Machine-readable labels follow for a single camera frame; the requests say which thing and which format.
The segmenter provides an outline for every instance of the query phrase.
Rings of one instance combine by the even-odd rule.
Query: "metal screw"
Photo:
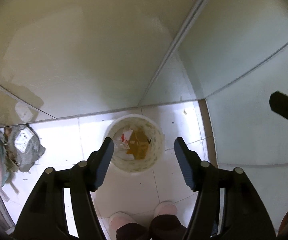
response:
[[[80,161],[78,163],[78,166],[80,166],[80,167],[85,167],[86,165],[87,165],[87,161]]]
[[[201,161],[200,165],[204,168],[209,167],[209,162],[208,161]]]
[[[45,169],[45,173],[46,173],[46,174],[50,174],[50,173],[53,172],[53,170],[54,170],[54,169],[53,169],[52,167],[48,167],[48,168]]]
[[[238,173],[238,174],[242,174],[244,171],[243,171],[242,168],[236,167],[236,168],[235,168],[235,172]]]

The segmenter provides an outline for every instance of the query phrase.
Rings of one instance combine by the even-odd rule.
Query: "shoe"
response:
[[[115,231],[129,223],[136,223],[136,221],[132,219],[129,215],[122,212],[117,212],[111,215],[111,217],[109,218],[109,224],[111,228]]]
[[[154,217],[160,216],[160,215],[177,215],[177,208],[171,201],[165,201],[160,203],[156,208],[154,212]]]

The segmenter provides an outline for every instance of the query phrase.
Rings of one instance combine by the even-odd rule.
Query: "pant leg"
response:
[[[116,240],[149,240],[147,228],[137,223],[129,223],[116,231]]]
[[[155,217],[149,228],[152,240],[181,240],[186,232],[174,215],[160,215]]]

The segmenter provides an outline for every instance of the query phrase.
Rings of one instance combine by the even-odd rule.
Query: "tile floor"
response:
[[[10,198],[5,205],[12,219],[17,222],[31,190],[47,167],[58,171],[86,160],[91,152],[99,149],[106,129],[115,119],[127,114],[143,114],[162,128],[165,153],[152,170],[141,175],[123,174],[110,164],[103,185],[91,193],[100,224],[107,239],[116,239],[108,225],[112,214],[123,211],[148,226],[155,207],[162,201],[171,200],[177,206],[179,220],[187,226],[197,194],[184,182],[174,153],[174,140],[183,137],[190,150],[196,151],[202,160],[208,160],[199,113],[198,104],[185,102],[32,124],[46,152],[30,172],[16,173],[14,185],[19,194],[10,185],[3,187]],[[69,189],[64,190],[64,197],[69,232],[77,236]]]

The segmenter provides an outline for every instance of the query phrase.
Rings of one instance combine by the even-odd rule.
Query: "pink shoe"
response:
[[[129,223],[136,223],[136,221],[132,219],[129,215],[122,212],[117,212],[111,215],[111,217],[109,218],[109,224],[115,231]]]
[[[156,208],[154,212],[154,217],[160,216],[160,215],[177,215],[177,208],[171,201],[165,201],[160,203]]]

